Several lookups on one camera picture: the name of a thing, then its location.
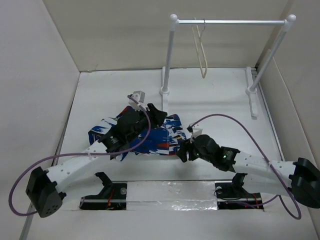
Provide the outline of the blue white red patterned trousers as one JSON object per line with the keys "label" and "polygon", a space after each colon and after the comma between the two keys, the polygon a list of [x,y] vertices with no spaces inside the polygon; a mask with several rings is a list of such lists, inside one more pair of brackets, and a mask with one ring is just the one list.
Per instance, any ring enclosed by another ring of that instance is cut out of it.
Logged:
{"label": "blue white red patterned trousers", "polygon": [[[118,119],[122,117],[125,112],[132,110],[133,108],[128,105],[117,116],[102,119],[98,125],[89,130],[89,143],[92,145],[102,135],[114,127]],[[174,156],[179,150],[181,143],[186,139],[187,137],[183,130],[180,117],[177,114],[168,115],[161,126],[150,130],[147,139],[140,146],[130,152],[116,156],[115,159],[123,161],[127,155]]]}

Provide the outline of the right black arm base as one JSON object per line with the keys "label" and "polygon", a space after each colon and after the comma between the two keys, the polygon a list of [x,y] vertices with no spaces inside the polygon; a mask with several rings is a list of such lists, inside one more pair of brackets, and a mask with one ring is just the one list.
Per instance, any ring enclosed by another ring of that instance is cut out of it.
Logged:
{"label": "right black arm base", "polygon": [[214,196],[217,198],[218,210],[263,210],[259,192],[249,193],[244,190],[246,173],[236,173],[232,180],[216,181]]}

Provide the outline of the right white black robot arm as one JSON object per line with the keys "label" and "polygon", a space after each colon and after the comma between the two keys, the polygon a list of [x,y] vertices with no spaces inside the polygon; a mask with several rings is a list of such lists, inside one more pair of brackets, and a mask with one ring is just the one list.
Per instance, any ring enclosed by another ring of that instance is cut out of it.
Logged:
{"label": "right white black robot arm", "polygon": [[184,163],[202,159],[220,171],[235,173],[231,191],[237,197],[269,193],[293,196],[309,208],[320,207],[320,171],[306,158],[267,161],[236,148],[219,146],[206,134],[185,140],[176,155]]}

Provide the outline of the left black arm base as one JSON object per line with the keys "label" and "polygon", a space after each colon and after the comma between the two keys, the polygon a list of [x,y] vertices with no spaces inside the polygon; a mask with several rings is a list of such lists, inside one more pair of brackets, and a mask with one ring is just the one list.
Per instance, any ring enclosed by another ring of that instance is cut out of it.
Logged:
{"label": "left black arm base", "polygon": [[127,209],[128,183],[112,182],[104,172],[95,173],[103,188],[98,194],[83,196],[79,208],[86,211],[122,211]]}

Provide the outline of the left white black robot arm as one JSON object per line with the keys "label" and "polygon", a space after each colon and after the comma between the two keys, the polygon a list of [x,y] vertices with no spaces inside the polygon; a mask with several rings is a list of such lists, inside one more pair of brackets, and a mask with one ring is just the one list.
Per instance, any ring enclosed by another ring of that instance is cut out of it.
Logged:
{"label": "left white black robot arm", "polygon": [[31,172],[26,194],[41,218],[51,216],[63,205],[69,185],[98,166],[101,156],[116,157],[134,150],[143,141],[134,146],[130,146],[131,142],[143,131],[160,127],[167,117],[165,111],[158,110],[152,103],[146,108],[141,104],[137,107],[137,110],[124,110],[116,124],[85,151],[67,154],[70,159],[60,165],[46,170],[37,167]]}

